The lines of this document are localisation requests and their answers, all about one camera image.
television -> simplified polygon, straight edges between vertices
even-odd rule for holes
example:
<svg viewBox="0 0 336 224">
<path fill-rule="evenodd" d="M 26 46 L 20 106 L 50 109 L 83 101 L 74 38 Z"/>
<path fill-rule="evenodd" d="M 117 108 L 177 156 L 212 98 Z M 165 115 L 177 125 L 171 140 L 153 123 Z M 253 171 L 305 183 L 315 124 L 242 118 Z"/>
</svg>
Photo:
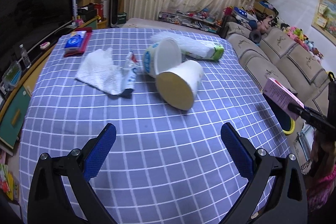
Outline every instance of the television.
<svg viewBox="0 0 336 224">
<path fill-rule="evenodd" d="M 71 20 L 71 0 L 0 0 L 0 71 Z"/>
</svg>

sofa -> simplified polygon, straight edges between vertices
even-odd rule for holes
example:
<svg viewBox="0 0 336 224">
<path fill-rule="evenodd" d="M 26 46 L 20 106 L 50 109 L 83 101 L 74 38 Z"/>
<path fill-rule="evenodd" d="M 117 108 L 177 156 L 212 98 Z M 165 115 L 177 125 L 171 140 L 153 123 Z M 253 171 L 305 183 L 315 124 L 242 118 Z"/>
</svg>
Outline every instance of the sofa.
<svg viewBox="0 0 336 224">
<path fill-rule="evenodd" d="M 273 77 L 296 94 L 305 106 L 327 115 L 330 80 L 309 52 L 276 27 L 263 34 L 259 47 L 248 38 L 250 30 L 247 28 L 228 22 L 226 29 L 225 39 L 233 46 L 240 65 L 260 90 L 267 79 Z M 293 133 L 288 136 L 292 149 L 300 157 L 300 164 L 305 160 L 295 139 L 302 126 L 303 120 L 299 118 Z"/>
</svg>

blue plaid bedsheet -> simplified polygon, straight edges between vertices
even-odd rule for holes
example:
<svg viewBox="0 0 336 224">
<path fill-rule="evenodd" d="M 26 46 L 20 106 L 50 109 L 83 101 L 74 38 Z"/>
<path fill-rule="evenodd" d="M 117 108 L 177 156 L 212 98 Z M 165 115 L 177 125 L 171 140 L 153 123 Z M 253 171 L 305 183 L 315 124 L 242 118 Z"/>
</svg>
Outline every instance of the blue plaid bedsheet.
<svg viewBox="0 0 336 224">
<path fill-rule="evenodd" d="M 142 54 L 158 29 L 95 30 L 81 57 L 64 58 L 69 35 L 59 39 L 35 86 L 26 114 L 20 147 L 21 205 L 26 222 L 29 187 L 41 153 L 52 157 L 82 148 L 106 123 L 117 128 L 117 139 L 98 176 L 90 183 L 120 224 L 217 224 L 244 189 L 242 178 L 220 138 L 225 122 L 253 145 L 270 154 L 290 153 L 269 105 L 223 39 L 171 31 L 219 42 L 219 62 L 199 61 L 202 85 L 191 110 L 180 111 L 159 96 L 154 79 L 143 72 Z M 140 62 L 131 99 L 106 95 L 75 79 L 89 52 L 113 48 L 122 65 L 129 50 Z M 63 179 L 77 215 L 84 217 Z M 258 208 L 269 195 L 270 180 Z"/>
</svg>

blue gripper pad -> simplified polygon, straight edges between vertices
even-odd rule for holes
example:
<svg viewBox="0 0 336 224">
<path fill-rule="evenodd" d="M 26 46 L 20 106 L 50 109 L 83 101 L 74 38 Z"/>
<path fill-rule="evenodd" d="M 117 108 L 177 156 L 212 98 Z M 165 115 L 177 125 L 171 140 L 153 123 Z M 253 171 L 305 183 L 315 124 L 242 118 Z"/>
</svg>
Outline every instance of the blue gripper pad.
<svg viewBox="0 0 336 224">
<path fill-rule="evenodd" d="M 240 175 L 243 178 L 247 178 L 248 180 L 252 179 L 254 156 L 251 155 L 251 150 L 248 151 L 242 144 L 242 140 L 244 138 L 240 137 L 238 132 L 229 122 L 222 125 L 220 136 Z"/>
<path fill-rule="evenodd" d="M 84 163 L 84 179 L 88 182 L 98 175 L 104 160 L 109 154 L 117 136 L 116 127 L 111 124 L 92 148 Z"/>
</svg>

blue tissue package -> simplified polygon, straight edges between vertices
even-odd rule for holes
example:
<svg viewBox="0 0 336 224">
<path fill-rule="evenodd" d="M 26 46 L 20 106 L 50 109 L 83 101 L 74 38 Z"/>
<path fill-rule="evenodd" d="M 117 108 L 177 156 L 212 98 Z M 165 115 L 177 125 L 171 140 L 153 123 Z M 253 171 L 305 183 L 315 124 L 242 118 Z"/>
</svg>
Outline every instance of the blue tissue package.
<svg viewBox="0 0 336 224">
<path fill-rule="evenodd" d="M 72 32 L 70 34 L 70 38 L 68 39 L 67 43 L 65 44 L 65 52 L 75 52 L 80 49 L 84 37 L 85 37 L 86 31 L 77 31 Z"/>
</svg>

